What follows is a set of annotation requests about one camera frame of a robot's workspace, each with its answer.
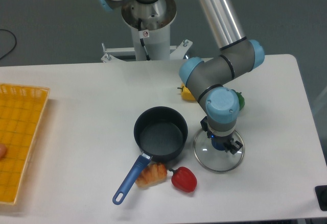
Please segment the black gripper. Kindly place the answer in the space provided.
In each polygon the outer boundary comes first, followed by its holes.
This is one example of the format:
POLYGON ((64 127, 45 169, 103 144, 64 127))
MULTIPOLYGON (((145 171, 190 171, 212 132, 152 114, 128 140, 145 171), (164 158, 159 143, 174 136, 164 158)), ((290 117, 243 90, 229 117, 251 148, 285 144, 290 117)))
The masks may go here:
POLYGON ((237 153, 243 148, 243 143, 234 140, 232 137, 233 133, 227 136, 217 136, 214 134, 209 135, 212 146, 215 149, 225 149, 226 152, 230 152, 232 155, 237 153))

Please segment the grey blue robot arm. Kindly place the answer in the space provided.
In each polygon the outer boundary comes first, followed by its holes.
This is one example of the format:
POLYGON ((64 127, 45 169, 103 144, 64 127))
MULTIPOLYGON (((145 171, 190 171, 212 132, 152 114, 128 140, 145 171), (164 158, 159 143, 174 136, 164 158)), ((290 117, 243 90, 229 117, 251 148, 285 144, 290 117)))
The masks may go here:
MULTIPOLYGON (((138 61, 171 60, 182 57, 170 50, 170 25, 176 17, 174 0, 99 0, 103 8, 120 8, 131 29, 138 61)), ((242 143, 233 138, 240 111, 237 94, 225 84, 260 66, 265 53, 242 30, 230 0, 200 0, 220 56, 209 61, 193 57, 180 68, 185 87, 206 113, 202 129, 214 148, 235 154, 242 143)))

